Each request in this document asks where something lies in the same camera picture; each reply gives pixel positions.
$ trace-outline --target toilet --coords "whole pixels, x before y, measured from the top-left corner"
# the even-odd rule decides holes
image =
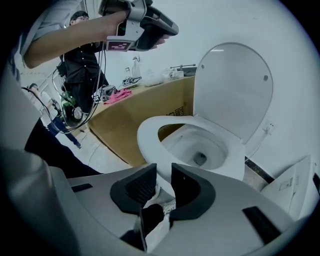
[[[242,181],[245,147],[258,129],[273,95],[267,63],[250,47],[228,42],[200,61],[194,84],[193,116],[155,116],[138,129],[137,142],[157,182],[170,195],[172,163],[198,167]],[[162,142],[161,127],[183,124]]]

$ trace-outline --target person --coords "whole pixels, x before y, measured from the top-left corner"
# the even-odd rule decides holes
[[[79,10],[70,18],[70,26],[89,20],[89,15]],[[66,83],[71,95],[76,99],[82,111],[88,114],[91,111],[92,95],[97,89],[98,75],[100,73],[99,88],[102,85],[109,85],[105,74],[101,71],[95,56],[96,52],[104,50],[100,48],[100,43],[87,43],[71,51],[66,52],[60,59],[64,61],[66,67]]]
[[[38,86],[35,83],[32,83],[30,86],[28,86],[28,88],[41,100],[41,102],[49,110],[50,116],[48,115],[47,109],[42,105],[42,103],[38,99],[34,101],[33,104],[41,113],[40,119],[43,125],[46,126],[54,136],[56,136],[59,133],[59,131],[65,132],[65,136],[74,145],[76,145],[78,149],[81,149],[81,144],[79,143],[79,141],[72,135],[72,133],[67,133],[68,129],[58,116],[58,111],[55,110],[53,106],[54,102],[49,97],[49,95],[45,91],[39,92]]]

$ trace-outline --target cardboard box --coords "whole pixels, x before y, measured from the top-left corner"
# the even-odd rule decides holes
[[[112,105],[100,104],[89,120],[91,132],[119,158],[132,167],[145,164],[137,132],[140,124],[155,116],[192,116],[195,77],[184,77],[152,87],[132,89],[132,95]],[[166,125],[162,141],[182,124]]]

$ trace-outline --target white plastic panel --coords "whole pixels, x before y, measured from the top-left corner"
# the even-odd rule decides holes
[[[238,43],[210,50],[195,75],[193,114],[235,134],[246,144],[263,120],[273,79],[262,57]]]

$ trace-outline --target pink cloth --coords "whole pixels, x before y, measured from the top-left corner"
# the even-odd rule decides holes
[[[104,104],[116,103],[122,100],[123,98],[128,97],[130,94],[132,94],[132,91],[128,89],[119,90],[118,92],[111,94],[109,99]]]

